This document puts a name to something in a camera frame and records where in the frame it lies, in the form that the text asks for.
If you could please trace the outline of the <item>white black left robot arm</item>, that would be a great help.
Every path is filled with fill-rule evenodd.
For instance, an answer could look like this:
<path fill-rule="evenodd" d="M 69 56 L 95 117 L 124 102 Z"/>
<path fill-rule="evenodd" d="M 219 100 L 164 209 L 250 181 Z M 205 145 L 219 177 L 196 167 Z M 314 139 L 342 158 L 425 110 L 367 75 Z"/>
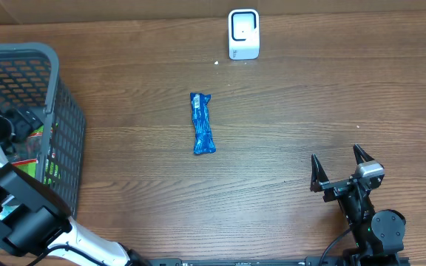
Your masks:
<path fill-rule="evenodd" d="M 3 142 L 17 133 L 0 112 L 0 248 L 31 253 L 34 265 L 48 256 L 77 265 L 147 265 L 134 250 L 78 224 L 62 198 L 8 161 Z"/>

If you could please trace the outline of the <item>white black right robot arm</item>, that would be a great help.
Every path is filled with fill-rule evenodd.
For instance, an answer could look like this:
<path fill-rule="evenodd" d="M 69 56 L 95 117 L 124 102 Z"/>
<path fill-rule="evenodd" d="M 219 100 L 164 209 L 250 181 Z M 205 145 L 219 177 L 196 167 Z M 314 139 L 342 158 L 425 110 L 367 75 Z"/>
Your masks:
<path fill-rule="evenodd" d="M 372 190 L 382 184 L 384 166 L 360 145 L 353 146 L 356 170 L 349 178 L 331 182 L 319 159 L 311 155 L 310 190 L 322 192 L 324 202 L 337 201 L 349 228 L 333 240 L 313 265 L 409 265 L 400 258 L 405 246 L 406 219 L 398 211 L 376 211 Z"/>

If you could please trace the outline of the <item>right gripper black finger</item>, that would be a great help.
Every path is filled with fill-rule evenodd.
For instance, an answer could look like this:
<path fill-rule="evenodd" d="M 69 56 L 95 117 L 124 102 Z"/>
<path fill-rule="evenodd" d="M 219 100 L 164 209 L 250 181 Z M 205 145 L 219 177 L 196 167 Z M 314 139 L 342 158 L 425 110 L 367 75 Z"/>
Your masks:
<path fill-rule="evenodd" d="M 357 165 L 374 161 L 374 158 L 372 158 L 372 156 L 370 156 L 359 144 L 354 144 L 353 150 Z"/>
<path fill-rule="evenodd" d="M 328 176 L 325 173 L 320 161 L 315 154 L 311 155 L 311 184 L 324 185 L 329 183 Z"/>

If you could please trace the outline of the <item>green snack bag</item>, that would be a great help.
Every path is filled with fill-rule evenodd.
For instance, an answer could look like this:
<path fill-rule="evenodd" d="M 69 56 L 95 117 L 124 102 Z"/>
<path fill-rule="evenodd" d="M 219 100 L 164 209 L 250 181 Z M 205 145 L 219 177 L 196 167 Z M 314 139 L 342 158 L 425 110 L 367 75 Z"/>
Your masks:
<path fill-rule="evenodd" d="M 22 143 L 14 143 L 14 153 L 8 156 L 10 163 L 33 178 L 36 178 L 36 169 L 39 165 L 38 153 L 41 150 L 43 130 L 44 127 L 41 126 L 32 132 Z M 42 180 L 43 184 L 52 184 L 61 177 L 61 174 L 58 172 L 58 166 L 48 159 L 45 161 L 44 170 L 50 177 L 45 175 Z"/>

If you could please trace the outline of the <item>light blue snack packet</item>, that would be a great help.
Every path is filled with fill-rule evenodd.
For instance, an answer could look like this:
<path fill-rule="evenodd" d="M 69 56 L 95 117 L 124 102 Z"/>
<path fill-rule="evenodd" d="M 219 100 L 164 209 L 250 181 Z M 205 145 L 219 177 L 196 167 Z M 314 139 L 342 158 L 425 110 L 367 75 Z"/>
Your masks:
<path fill-rule="evenodd" d="M 0 220 L 5 219 L 12 212 L 14 212 L 18 208 L 17 205 L 3 205 L 2 210 L 0 212 Z"/>

